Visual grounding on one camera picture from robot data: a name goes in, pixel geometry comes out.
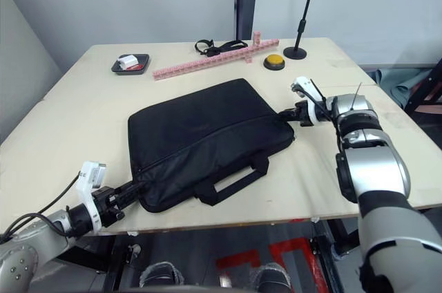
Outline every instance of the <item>teal fabric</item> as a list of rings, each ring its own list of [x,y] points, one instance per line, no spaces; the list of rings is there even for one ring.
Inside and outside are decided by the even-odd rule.
[[[428,68],[382,68],[369,72],[372,79],[401,108],[405,108],[411,89],[425,79],[431,72]]]

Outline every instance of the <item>person's shoe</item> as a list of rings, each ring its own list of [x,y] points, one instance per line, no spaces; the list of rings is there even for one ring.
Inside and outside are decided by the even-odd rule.
[[[184,277],[170,262],[149,265],[140,276],[140,287],[152,285],[183,285]]]
[[[279,264],[268,263],[254,274],[252,289],[260,293],[291,293],[290,277]]]

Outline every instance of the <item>bag zipper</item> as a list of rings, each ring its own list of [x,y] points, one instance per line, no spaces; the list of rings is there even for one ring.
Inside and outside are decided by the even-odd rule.
[[[229,128],[233,127],[233,126],[237,126],[237,125],[244,124],[244,123],[246,123],[246,122],[251,122],[251,121],[254,121],[254,120],[260,120],[260,119],[267,118],[267,117],[277,117],[277,116],[278,116],[277,113],[273,113],[273,114],[271,114],[271,115],[261,115],[260,117],[250,118],[250,119],[247,119],[247,120],[243,120],[243,121],[241,121],[241,122],[236,122],[235,124],[232,124],[232,125],[228,125],[228,126],[222,127],[222,128],[220,128],[220,129],[216,129],[216,130],[214,130],[213,132],[211,132],[210,134],[207,134],[207,135],[203,136],[202,138],[200,138],[197,142],[195,142],[195,143],[193,143],[193,144],[190,144],[190,145],[188,145],[188,146],[184,146],[184,147],[182,147],[181,149],[178,149],[177,151],[175,151],[174,153],[168,154],[168,155],[164,156],[163,158],[161,158],[161,159],[159,159],[159,160],[156,160],[155,162],[150,163],[149,165],[146,165],[145,167],[142,167],[141,169],[138,169],[138,170],[137,170],[137,173],[141,173],[141,172],[143,172],[143,171],[145,171],[145,170],[147,170],[147,169],[150,169],[150,168],[152,168],[152,167],[158,165],[159,163],[161,163],[161,162],[167,160],[168,158],[174,156],[176,153],[179,153],[179,152],[181,152],[181,151],[183,151],[183,150],[185,150],[185,149],[187,149],[187,148],[190,148],[190,147],[192,147],[194,144],[198,144],[198,143],[202,142],[203,140],[205,140],[205,139],[207,139],[207,138],[210,138],[210,137],[212,137],[212,136],[214,136],[214,135],[216,135],[216,134],[219,134],[220,132],[222,132],[222,131],[224,131],[224,130],[226,130],[226,129],[229,129]]]

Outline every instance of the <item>gray wall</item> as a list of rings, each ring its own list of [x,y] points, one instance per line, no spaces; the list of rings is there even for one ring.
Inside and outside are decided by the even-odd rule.
[[[62,71],[94,44],[235,37],[233,0],[14,1]]]
[[[256,0],[253,29],[295,37],[306,0]],[[330,37],[359,64],[436,63],[441,0],[311,0],[306,37]]]
[[[13,0],[0,0],[0,143],[61,77]]]

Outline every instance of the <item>black cable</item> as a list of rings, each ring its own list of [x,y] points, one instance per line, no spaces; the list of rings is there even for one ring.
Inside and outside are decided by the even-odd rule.
[[[336,129],[336,144],[338,145],[339,152],[342,153],[343,146],[342,146],[342,143],[340,143],[340,136],[339,136],[338,129]]]
[[[66,234],[65,232],[63,232],[62,230],[60,230],[58,227],[55,226],[55,224],[53,222],[50,221],[50,219],[46,216],[43,216],[42,214],[39,214],[37,212],[30,212],[29,214],[24,214],[20,217],[18,217],[18,219],[14,220],[14,222],[12,222],[11,225],[9,225],[9,227],[6,229],[5,232],[9,232],[12,230],[12,228],[17,225],[17,223],[21,222],[24,218],[29,217],[31,220],[33,218],[39,218],[42,221],[44,221],[51,230],[53,230],[55,233],[59,234],[60,236],[68,236],[68,234]],[[5,242],[5,240],[7,240],[9,238],[9,236],[6,236],[6,234],[4,234],[1,239],[2,242]]]
[[[321,91],[319,90],[319,88],[315,85],[315,83],[313,82],[312,79],[310,79],[311,84],[313,84],[313,87],[315,87],[316,91],[318,92],[318,94],[320,95],[320,97],[323,99],[323,103],[325,103],[326,98],[325,96],[321,93]]]
[[[79,177],[79,173],[77,173],[77,175],[73,178],[73,180],[70,182],[70,184],[48,205],[46,205],[43,209],[38,211],[38,214],[42,214],[43,212],[45,212],[46,210],[48,210],[49,208],[51,208],[55,203],[58,202],[58,200],[60,198],[63,197],[64,194],[66,194],[68,192],[68,190],[75,184],[75,182],[78,180]],[[17,227],[14,228],[14,226],[16,224],[18,224],[18,222],[20,222],[20,220],[16,220],[14,221],[14,225],[10,225],[9,228],[3,233],[3,235],[0,238],[0,244],[4,243],[6,240],[9,239],[9,237],[11,237],[11,235],[13,235],[15,232],[17,232],[19,229],[21,229],[23,226],[25,226],[26,224],[28,224],[34,217],[30,217],[30,216],[22,216],[21,220],[23,220],[24,218],[29,217],[27,220],[23,221],[20,225],[18,225]]]
[[[302,94],[304,94],[305,96],[307,96],[323,113],[324,113],[324,116],[330,121],[330,122],[333,122],[333,125],[334,125],[334,121],[333,121],[333,119],[332,119],[332,117],[330,117],[330,115],[329,115],[329,113],[327,112],[327,110],[325,110],[324,108],[323,108],[323,106],[322,105],[320,105],[319,103],[318,103],[318,101],[316,101],[307,91],[305,91],[304,89],[302,89],[301,87],[297,87],[297,86],[294,86],[293,88],[292,88],[292,90],[293,91],[298,91],[299,93],[302,93]]]

